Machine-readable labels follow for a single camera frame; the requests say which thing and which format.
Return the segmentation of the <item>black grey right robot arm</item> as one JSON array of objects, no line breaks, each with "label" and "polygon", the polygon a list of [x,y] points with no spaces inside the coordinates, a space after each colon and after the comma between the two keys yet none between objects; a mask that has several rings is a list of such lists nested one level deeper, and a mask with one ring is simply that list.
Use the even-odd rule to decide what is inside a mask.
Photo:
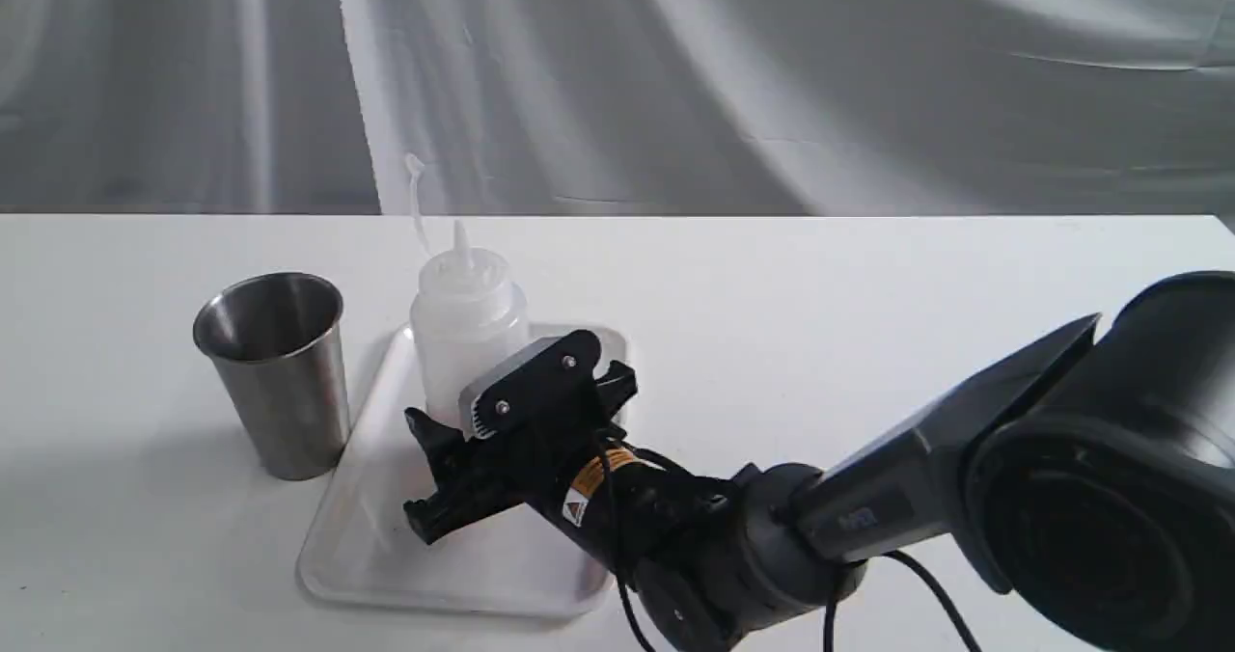
[{"label": "black grey right robot arm", "polygon": [[802,463],[693,475],[618,427],[636,372],[592,374],[590,330],[538,340],[462,396],[471,435],[409,408],[435,491],[405,503],[427,545],[534,508],[615,577],[679,651],[837,604],[878,557],[926,582],[906,547],[953,538],[1015,593],[1107,651],[1233,648],[1234,284],[1191,270],[1152,284],[1097,336],[1086,316],[974,372],[830,470]]}]

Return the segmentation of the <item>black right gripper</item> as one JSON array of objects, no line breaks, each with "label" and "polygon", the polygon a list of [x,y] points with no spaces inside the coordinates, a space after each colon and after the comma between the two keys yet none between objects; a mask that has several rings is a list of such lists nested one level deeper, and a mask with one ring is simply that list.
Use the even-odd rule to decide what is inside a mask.
[{"label": "black right gripper", "polygon": [[592,530],[625,524],[640,505],[640,461],[615,419],[636,393],[634,367],[613,361],[488,440],[467,438],[406,408],[404,419],[438,489],[403,503],[412,533],[431,546],[517,506],[576,530],[589,520]]}]

